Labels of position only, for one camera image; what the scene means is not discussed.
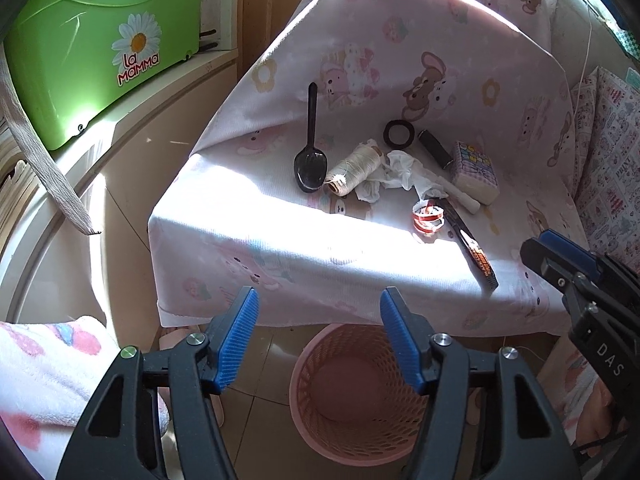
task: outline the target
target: pink towel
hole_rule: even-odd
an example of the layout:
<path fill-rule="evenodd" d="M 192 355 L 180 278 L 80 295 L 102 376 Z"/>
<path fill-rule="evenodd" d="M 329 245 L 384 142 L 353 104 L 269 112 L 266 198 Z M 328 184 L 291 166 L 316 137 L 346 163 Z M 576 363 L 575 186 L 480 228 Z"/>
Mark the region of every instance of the pink towel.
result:
<path fill-rule="evenodd" d="M 120 349 L 93 317 L 0 322 L 0 417 L 44 480 L 54 480 L 82 411 Z M 161 432 L 169 422 L 159 399 Z"/>

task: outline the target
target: beige strap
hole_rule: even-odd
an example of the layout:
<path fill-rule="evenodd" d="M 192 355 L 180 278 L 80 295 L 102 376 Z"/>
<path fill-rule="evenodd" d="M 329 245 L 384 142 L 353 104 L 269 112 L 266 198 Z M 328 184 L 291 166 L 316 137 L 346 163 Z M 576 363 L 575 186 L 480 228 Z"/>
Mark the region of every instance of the beige strap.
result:
<path fill-rule="evenodd" d="M 4 113 L 15 142 L 62 214 L 82 234 L 99 234 L 84 204 L 45 149 L 22 109 L 9 74 L 2 43 L 0 43 L 0 109 Z"/>

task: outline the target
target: white thread spool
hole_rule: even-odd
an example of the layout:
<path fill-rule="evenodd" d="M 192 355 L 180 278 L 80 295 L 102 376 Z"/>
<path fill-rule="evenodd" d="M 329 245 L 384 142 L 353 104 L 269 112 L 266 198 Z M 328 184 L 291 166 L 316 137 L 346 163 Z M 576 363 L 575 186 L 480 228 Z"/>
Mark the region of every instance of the white thread spool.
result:
<path fill-rule="evenodd" d="M 351 155 L 326 174 L 324 183 L 338 196 L 349 194 L 353 188 L 373 173 L 382 163 L 382 152 L 376 141 L 360 144 Z"/>

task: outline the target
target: black handle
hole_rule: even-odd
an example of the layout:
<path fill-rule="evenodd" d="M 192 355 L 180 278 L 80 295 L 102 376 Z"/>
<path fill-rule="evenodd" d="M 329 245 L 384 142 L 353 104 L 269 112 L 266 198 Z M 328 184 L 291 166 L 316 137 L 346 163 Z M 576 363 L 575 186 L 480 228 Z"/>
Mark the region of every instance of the black handle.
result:
<path fill-rule="evenodd" d="M 316 108 L 318 107 L 318 85 L 309 85 L 309 102 L 306 110 L 306 145 L 310 148 L 316 142 Z"/>
<path fill-rule="evenodd" d="M 452 156 L 442 147 L 438 139 L 431 135 L 429 130 L 421 131 L 420 134 L 418 134 L 418 140 L 443 170 L 446 170 L 453 162 Z"/>

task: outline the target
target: white daisy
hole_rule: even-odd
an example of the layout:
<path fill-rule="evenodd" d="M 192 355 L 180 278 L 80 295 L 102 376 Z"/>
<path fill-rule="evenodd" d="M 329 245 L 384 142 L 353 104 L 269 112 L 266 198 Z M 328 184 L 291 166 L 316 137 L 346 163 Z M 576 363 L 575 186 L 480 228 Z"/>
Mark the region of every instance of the white daisy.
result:
<path fill-rule="evenodd" d="M 130 14 L 127 23 L 121 24 L 118 31 L 122 38 L 111 45 L 112 50 L 118 51 L 112 62 L 118 67 L 118 72 L 124 70 L 123 55 L 136 54 L 137 62 L 140 62 L 160 50 L 162 30 L 154 14 Z"/>

